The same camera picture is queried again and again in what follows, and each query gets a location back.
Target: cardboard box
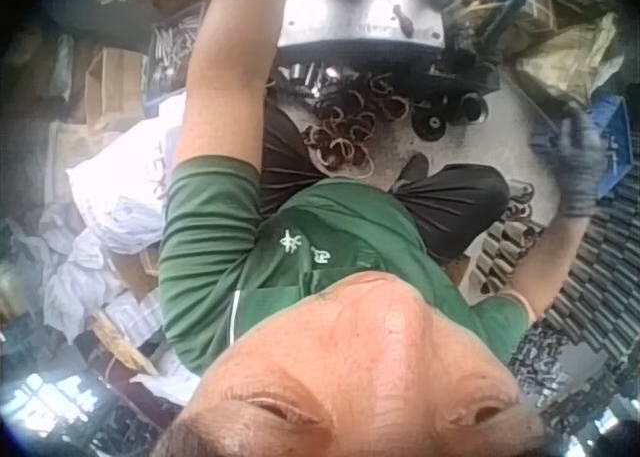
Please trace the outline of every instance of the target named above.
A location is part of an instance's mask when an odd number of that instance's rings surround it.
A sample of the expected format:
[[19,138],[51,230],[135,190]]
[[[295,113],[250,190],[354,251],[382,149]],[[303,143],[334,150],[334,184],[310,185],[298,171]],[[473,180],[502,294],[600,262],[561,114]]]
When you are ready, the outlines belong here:
[[144,118],[144,55],[105,48],[85,78],[85,111],[90,131],[126,132]]

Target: window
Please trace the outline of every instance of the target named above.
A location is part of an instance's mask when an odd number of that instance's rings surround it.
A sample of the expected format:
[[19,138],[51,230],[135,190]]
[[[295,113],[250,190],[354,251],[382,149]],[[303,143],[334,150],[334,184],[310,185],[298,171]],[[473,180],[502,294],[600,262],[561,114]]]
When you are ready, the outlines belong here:
[[30,375],[14,393],[11,402],[3,407],[3,414],[13,424],[30,429],[45,437],[62,420],[87,421],[97,398],[87,390],[80,393],[82,379],[70,377],[57,384],[45,384],[39,375]]

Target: wire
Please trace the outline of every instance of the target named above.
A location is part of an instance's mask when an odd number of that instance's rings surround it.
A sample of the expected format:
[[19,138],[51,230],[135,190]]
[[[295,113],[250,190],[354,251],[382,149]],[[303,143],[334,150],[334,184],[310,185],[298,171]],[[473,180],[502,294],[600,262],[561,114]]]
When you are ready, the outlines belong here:
[[505,5],[505,3],[492,3],[492,4],[482,4],[482,5],[470,5],[469,7],[467,7],[461,14],[459,17],[464,17],[465,15],[471,13],[471,12],[475,12],[478,10],[488,10],[488,9],[495,9],[497,7],[503,7]]

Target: black rubber wheel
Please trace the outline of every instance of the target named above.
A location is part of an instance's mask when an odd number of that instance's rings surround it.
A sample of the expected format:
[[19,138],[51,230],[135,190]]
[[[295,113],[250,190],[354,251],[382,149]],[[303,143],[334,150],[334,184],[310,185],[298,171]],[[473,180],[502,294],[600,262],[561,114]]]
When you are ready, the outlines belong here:
[[411,116],[413,131],[425,142],[437,142],[447,133],[447,122],[437,114],[414,109]]

